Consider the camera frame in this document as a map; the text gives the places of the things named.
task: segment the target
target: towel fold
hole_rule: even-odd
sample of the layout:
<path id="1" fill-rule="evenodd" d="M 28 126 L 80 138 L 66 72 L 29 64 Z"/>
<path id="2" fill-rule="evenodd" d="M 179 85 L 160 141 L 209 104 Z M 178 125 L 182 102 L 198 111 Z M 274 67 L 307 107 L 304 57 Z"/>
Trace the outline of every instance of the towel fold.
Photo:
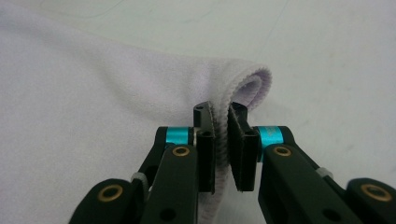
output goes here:
<path id="1" fill-rule="evenodd" d="M 96 183 L 130 179 L 159 126 L 191 126 L 204 101 L 219 137 L 217 193 L 199 204 L 211 222 L 228 174 L 228 105 L 258 105 L 268 70 L 125 46 L 0 5 L 0 223 L 68 222 Z"/>

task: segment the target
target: white table surface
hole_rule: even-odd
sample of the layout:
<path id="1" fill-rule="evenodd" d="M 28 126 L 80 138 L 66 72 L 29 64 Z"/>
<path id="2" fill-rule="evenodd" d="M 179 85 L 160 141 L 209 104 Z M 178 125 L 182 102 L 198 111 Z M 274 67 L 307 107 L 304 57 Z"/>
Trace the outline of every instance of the white table surface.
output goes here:
<path id="1" fill-rule="evenodd" d="M 265 63 L 273 86 L 250 125 L 289 126 L 342 187 L 396 188 L 394 1 L 10 1 L 128 45 Z M 264 223 L 257 190 L 230 183 L 216 223 Z"/>

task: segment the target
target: metal screw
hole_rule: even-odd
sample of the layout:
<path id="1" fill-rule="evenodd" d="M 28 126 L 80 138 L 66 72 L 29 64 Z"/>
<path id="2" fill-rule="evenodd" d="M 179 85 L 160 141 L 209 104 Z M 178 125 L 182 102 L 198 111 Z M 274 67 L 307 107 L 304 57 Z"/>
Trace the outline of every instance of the metal screw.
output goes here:
<path id="1" fill-rule="evenodd" d="M 99 191 L 98 200 L 103 203 L 109 203 L 118 199 L 122 194 L 120 185 L 109 185 Z"/>
<path id="2" fill-rule="evenodd" d="M 175 156 L 183 157 L 190 154 L 190 150 L 187 147 L 175 147 L 172 150 Z"/>
<path id="3" fill-rule="evenodd" d="M 363 184 L 361 185 L 361 190 L 370 198 L 376 199 L 380 202 L 387 203 L 392 200 L 390 193 L 377 185 Z"/>
<path id="4" fill-rule="evenodd" d="M 279 156 L 284 156 L 284 157 L 288 157 L 291 155 L 290 149 L 288 149 L 286 147 L 275 147 L 274 152 L 275 152 L 275 154 L 277 154 Z"/>

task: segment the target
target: teal spacer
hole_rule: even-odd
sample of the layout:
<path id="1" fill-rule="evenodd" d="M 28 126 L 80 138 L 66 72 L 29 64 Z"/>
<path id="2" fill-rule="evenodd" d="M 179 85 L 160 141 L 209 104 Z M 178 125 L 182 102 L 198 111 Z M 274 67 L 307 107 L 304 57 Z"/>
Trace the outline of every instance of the teal spacer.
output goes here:
<path id="1" fill-rule="evenodd" d="M 189 143 L 189 127 L 168 127 L 166 145 L 187 145 Z"/>
<path id="2" fill-rule="evenodd" d="M 264 149 L 272 144 L 284 143 L 283 134 L 277 126 L 259 126 L 257 127 L 262 139 L 262 157 L 260 162 L 264 160 Z"/>

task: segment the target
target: white towel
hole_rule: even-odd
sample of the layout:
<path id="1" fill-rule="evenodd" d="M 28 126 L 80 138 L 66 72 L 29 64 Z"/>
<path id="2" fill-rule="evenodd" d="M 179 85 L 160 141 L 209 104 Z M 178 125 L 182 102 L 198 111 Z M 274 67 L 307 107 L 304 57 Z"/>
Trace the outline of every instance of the white towel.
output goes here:
<path id="1" fill-rule="evenodd" d="M 249 109 L 268 92 L 262 65 L 176 56 L 88 35 L 0 0 L 0 223 L 67 223 L 85 194 L 130 179 L 159 126 L 191 126 L 210 100 L 219 123 L 216 214 L 228 174 L 231 101 Z"/>

